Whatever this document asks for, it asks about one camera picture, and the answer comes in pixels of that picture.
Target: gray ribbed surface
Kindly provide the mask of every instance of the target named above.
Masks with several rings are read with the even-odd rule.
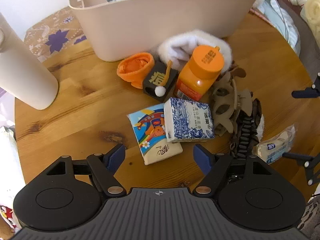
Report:
[[[155,194],[158,190],[164,193]],[[295,228],[257,233],[237,227],[219,213],[212,200],[197,198],[187,188],[134,188],[126,197],[108,200],[93,220],[78,228],[57,233],[24,228],[13,239],[307,240]]]

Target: light blue cloth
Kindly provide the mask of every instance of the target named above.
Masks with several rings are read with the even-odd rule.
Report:
[[[276,0],[264,0],[259,10],[281,33],[294,52],[300,54],[300,35],[290,15],[280,7]]]

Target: blue label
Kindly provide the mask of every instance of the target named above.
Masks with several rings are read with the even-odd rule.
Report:
[[[268,146],[268,150],[271,150],[276,147],[276,145],[274,143],[269,143],[269,144],[267,144],[267,146]]]

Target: storage bin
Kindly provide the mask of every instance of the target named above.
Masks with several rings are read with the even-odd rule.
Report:
[[[116,61],[200,29],[231,35],[255,0],[69,0],[99,58]]]

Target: bottle label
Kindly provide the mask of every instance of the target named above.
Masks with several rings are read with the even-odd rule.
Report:
[[[187,87],[180,79],[178,79],[174,93],[178,98],[185,100],[199,101],[202,95],[191,88]]]

